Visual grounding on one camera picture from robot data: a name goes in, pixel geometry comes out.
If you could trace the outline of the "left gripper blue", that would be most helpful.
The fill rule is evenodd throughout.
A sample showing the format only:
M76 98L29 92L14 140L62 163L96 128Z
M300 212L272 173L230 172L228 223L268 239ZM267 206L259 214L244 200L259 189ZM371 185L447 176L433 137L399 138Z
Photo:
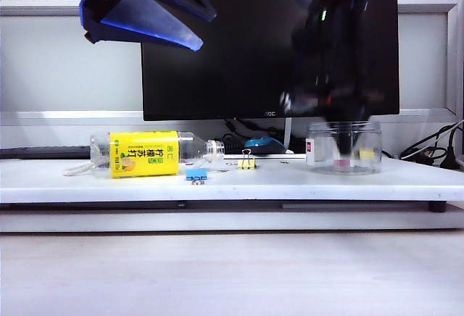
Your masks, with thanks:
M85 38L91 43L150 42L200 50L202 39L156 1L208 22L217 16L209 0L80 0Z

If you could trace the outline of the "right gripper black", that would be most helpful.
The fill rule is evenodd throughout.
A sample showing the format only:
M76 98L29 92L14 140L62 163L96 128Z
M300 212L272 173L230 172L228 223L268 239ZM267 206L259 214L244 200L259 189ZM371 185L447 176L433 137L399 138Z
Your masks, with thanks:
M281 93L281 111L288 117L328 117L340 154L351 155L369 128L373 110L385 100L386 94L378 89L303 83L289 86ZM338 117L361 118L348 121Z

